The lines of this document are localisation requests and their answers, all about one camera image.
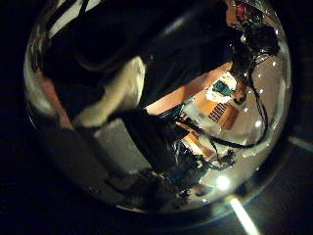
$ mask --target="light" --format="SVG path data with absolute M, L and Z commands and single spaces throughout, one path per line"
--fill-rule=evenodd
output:
M 257 127 L 260 127 L 261 124 L 262 124 L 262 121 L 261 121 L 261 120 L 257 120 L 257 121 L 255 122 L 255 127 L 256 127 L 256 128 L 257 128 Z
M 226 191 L 229 189 L 229 186 L 231 185 L 231 181 L 226 176 L 218 176 L 216 179 L 216 186 L 222 191 Z
M 257 227 L 255 226 L 252 219 L 247 214 L 245 208 L 237 198 L 232 198 L 229 201 L 229 204 L 232 206 L 238 220 L 241 222 L 247 235 L 260 235 Z

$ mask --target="person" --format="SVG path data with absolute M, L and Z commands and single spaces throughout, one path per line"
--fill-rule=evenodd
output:
M 54 82 L 70 119 L 102 100 L 106 95 L 103 84 L 116 75 L 116 71 L 103 74 L 82 68 L 72 51 L 73 40 L 84 57 L 100 62 L 152 26 L 174 3 L 177 1 L 136 0 L 120 5 L 109 0 L 85 13 L 79 24 L 73 21 L 54 36 L 44 56 L 43 72 Z M 226 11 L 227 5 L 220 1 L 179 32 L 140 53 L 146 75 L 139 109 L 230 60 L 229 41 L 239 35 L 227 26 Z

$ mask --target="black wire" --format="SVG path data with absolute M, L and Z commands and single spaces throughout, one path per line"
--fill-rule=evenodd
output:
M 255 100 L 256 100 L 256 107 L 257 107 L 257 110 L 259 111 L 259 114 L 263 120 L 263 126 L 264 126 L 264 130 L 262 132 L 262 135 L 261 137 L 253 144 L 248 144 L 248 145 L 242 145 L 242 144 L 238 144 L 238 143 L 234 143 L 234 142 L 230 142 L 230 141 L 227 141 L 227 140 L 223 140 L 223 139 L 220 139 L 220 138 L 217 138 L 217 137 L 214 137 L 208 133 L 206 133 L 205 131 L 203 131 L 202 129 L 200 129 L 199 127 L 197 127 L 196 125 L 188 122 L 187 120 L 182 120 L 182 119 L 177 119 L 177 122 L 181 122 L 183 124 L 186 124 L 188 126 L 190 126 L 192 129 L 194 129 L 194 131 L 196 132 L 199 132 L 203 135 L 205 135 L 209 140 L 210 142 L 212 143 L 218 143 L 218 144 L 221 144 L 221 145 L 224 145 L 224 146 L 229 146 L 229 147 L 232 147 L 232 148 L 236 148 L 236 149 L 251 149 L 251 148 L 254 148 L 256 145 L 260 144 L 266 134 L 267 134 L 267 130 L 268 130 L 268 115 L 267 115 L 267 111 L 266 111 L 266 108 L 262 102 L 262 100 L 260 99 L 260 96 L 259 94 L 257 93 L 255 87 L 254 87 L 254 83 L 253 83 L 253 78 L 252 78 L 252 72 L 254 71 L 254 68 L 258 65 L 258 63 L 256 63 L 255 61 L 253 61 L 249 68 L 248 68 L 248 81 L 249 81 L 249 86 L 250 88 L 252 89 L 253 91 L 253 94 L 255 96 Z
M 138 38 L 132 40 L 120 48 L 107 60 L 99 64 L 95 64 L 86 60 L 76 47 L 74 46 L 74 56 L 77 62 L 86 70 L 93 72 L 111 72 L 123 66 L 127 61 L 131 60 L 137 55 L 140 55 L 145 47 L 149 46 L 154 40 L 161 40 L 169 34 L 179 30 L 187 22 L 194 17 L 200 15 L 205 10 L 209 9 L 218 0 L 199 0 L 179 2 L 179 4 L 172 7 L 166 16 L 160 18 L 151 28 L 143 33 Z M 88 0 L 85 0 L 80 9 L 78 20 L 86 10 Z

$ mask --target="black background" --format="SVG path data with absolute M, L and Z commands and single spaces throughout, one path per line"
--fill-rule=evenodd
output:
M 24 112 L 22 61 L 26 40 L 43 0 L 0 2 L 0 234 L 139 234 L 157 221 L 134 222 L 73 187 L 47 160 Z M 288 156 L 266 189 L 246 206 L 263 234 L 311 234 L 313 156 L 288 136 L 313 139 L 313 19 L 306 1 L 273 2 L 291 47 L 294 92 L 278 155 Z M 132 232 L 133 229 L 145 228 Z M 225 218 L 179 234 L 244 234 L 237 218 Z

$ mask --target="ceiling light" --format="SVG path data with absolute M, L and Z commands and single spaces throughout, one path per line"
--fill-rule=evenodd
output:
M 257 121 L 255 122 L 255 127 L 256 127 L 256 128 L 257 128 L 257 127 L 260 127 L 261 124 L 262 124 L 262 121 L 261 121 L 261 120 L 257 120 Z
M 218 176 L 216 179 L 216 186 L 222 191 L 226 191 L 229 189 L 229 186 L 231 185 L 231 181 L 226 176 Z

